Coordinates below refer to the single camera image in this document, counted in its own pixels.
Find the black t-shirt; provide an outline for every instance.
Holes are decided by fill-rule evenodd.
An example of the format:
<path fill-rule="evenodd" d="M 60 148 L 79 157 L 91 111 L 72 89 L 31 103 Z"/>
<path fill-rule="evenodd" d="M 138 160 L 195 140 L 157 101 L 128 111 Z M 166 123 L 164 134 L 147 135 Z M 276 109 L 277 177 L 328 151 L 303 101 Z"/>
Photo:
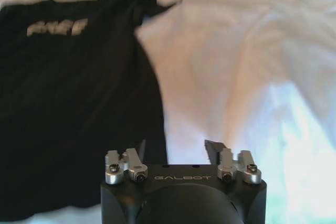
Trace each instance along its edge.
<path fill-rule="evenodd" d="M 162 101 L 134 35 L 156 0 L 10 5 L 0 12 L 0 220 L 100 202 L 104 155 L 146 139 L 166 163 Z"/>

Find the white sheet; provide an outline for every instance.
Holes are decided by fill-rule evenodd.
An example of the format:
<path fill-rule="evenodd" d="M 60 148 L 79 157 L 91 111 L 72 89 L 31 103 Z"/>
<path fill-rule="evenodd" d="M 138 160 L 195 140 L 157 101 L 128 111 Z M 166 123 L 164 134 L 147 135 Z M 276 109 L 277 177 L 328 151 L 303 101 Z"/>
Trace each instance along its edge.
<path fill-rule="evenodd" d="M 251 150 L 267 223 L 336 223 L 335 1 L 183 0 L 137 31 L 160 82 L 170 163 L 207 163 L 205 138 Z M 100 223 L 99 206 L 24 223 L 78 222 Z"/>

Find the wrinkled fabric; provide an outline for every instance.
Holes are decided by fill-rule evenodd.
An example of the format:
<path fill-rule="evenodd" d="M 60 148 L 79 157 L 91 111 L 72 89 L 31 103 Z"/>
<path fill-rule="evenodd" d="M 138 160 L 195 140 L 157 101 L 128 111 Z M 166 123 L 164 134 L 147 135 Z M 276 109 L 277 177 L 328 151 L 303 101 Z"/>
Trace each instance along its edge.
<path fill-rule="evenodd" d="M 169 162 L 207 163 L 205 138 L 251 150 L 268 184 L 266 223 L 334 223 L 335 7 L 183 0 L 146 22 L 137 35 L 160 83 Z M 87 223 L 100 223 L 92 211 Z M 80 215 L 27 223 L 66 213 Z"/>

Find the black screw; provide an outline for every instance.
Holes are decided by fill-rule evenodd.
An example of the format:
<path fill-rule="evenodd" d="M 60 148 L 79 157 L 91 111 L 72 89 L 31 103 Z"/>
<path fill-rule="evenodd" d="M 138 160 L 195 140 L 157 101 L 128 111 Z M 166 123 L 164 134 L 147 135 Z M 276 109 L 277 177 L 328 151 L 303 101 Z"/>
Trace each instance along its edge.
<path fill-rule="evenodd" d="M 222 176 L 222 181 L 226 184 L 230 184 L 233 181 L 231 173 L 224 173 Z"/>
<path fill-rule="evenodd" d="M 137 175 L 135 176 L 135 182 L 137 182 L 137 183 L 141 183 L 141 182 L 143 182 L 145 179 L 146 179 L 146 177 L 145 177 L 144 174 L 137 174 Z"/>
<path fill-rule="evenodd" d="M 255 164 L 249 164 L 249 165 L 247 165 L 247 170 L 249 170 L 250 172 L 255 173 L 257 171 L 257 169 L 258 169 L 258 166 L 255 165 Z"/>
<path fill-rule="evenodd" d="M 109 167 L 110 167 L 110 172 L 112 172 L 112 173 L 117 173 L 119 171 L 119 165 L 118 164 L 112 164 Z"/>

